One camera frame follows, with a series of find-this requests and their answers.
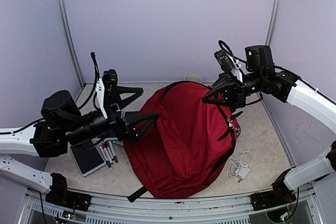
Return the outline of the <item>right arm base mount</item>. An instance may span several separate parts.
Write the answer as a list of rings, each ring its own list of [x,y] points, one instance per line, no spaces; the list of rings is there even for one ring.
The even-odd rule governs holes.
[[[297,200],[294,191],[290,190],[284,183],[285,176],[289,171],[290,169],[279,175],[272,183],[271,190],[256,192],[251,195],[254,211],[281,206]]]

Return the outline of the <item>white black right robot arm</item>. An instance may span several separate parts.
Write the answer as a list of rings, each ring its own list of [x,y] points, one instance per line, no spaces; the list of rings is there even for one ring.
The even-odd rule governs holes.
[[[204,103],[223,105],[235,111],[246,106],[246,97],[253,93],[270,94],[283,103],[305,111],[332,132],[335,132],[335,101],[313,88],[297,74],[275,66],[269,46],[245,48],[244,74],[231,49],[220,41],[220,51],[214,56],[223,73],[211,91],[204,95]],[[335,172],[335,143],[312,160],[283,172],[272,184],[269,201],[281,204],[293,191],[312,181]]]

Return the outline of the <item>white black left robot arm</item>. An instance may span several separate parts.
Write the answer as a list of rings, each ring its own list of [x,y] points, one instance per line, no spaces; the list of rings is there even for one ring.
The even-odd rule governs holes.
[[[99,108],[81,114],[67,90],[44,101],[43,118],[21,129],[1,130],[1,174],[33,188],[66,206],[73,201],[66,178],[46,173],[12,158],[24,154],[40,158],[58,157],[69,146],[79,146],[96,137],[115,133],[118,140],[136,143],[159,118],[158,113],[121,117],[118,114],[143,94],[142,88],[96,86]]]

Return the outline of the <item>red student backpack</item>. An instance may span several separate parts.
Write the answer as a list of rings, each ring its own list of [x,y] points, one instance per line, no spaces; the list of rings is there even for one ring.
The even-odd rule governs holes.
[[[157,199],[183,199],[212,184],[236,146],[236,119],[229,107],[204,103],[211,88],[180,81],[157,90],[140,114],[159,118],[137,143],[124,150],[144,193]]]

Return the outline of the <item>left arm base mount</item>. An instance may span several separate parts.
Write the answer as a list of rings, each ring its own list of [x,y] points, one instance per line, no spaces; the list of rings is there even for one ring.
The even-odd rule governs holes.
[[[66,178],[59,173],[51,173],[52,185],[46,194],[45,201],[57,206],[87,212],[91,203],[91,196],[84,193],[70,191]]]

